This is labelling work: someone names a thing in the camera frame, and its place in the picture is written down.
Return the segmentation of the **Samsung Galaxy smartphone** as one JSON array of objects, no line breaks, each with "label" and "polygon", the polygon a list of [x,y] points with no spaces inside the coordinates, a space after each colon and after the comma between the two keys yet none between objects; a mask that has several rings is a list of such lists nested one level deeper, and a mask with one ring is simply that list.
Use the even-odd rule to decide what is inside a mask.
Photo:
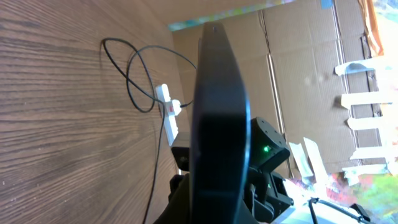
[{"label": "Samsung Galaxy smartphone", "polygon": [[190,146],[190,221],[236,223],[249,162],[249,102],[220,22],[198,53]]}]

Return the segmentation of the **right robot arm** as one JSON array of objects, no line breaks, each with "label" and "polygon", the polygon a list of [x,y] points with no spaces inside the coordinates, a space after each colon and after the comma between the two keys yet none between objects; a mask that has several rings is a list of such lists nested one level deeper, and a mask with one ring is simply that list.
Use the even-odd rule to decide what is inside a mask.
[{"label": "right robot arm", "polygon": [[173,147],[183,174],[170,180],[166,223],[369,223],[363,207],[318,197],[296,206],[275,169],[289,158],[264,119],[201,121],[190,147]]}]

